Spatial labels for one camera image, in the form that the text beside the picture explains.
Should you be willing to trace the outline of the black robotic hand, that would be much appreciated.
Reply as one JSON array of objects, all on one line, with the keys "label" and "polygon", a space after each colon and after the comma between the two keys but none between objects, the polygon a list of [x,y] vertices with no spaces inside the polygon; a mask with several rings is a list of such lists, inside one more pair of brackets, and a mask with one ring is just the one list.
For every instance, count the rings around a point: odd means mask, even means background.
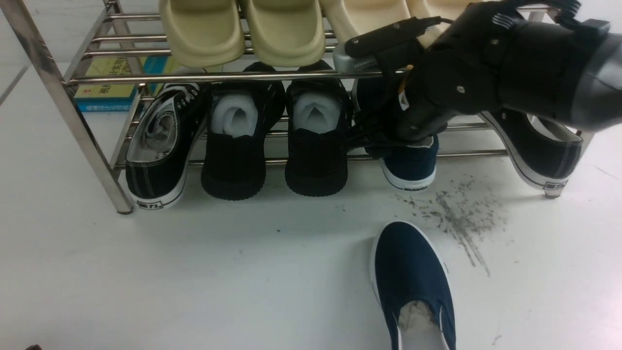
[{"label": "black robotic hand", "polygon": [[473,2],[412,64],[383,74],[398,83],[377,111],[357,112],[350,148],[396,147],[441,131],[457,115],[499,106],[498,63],[486,50],[522,19],[521,2]]}]

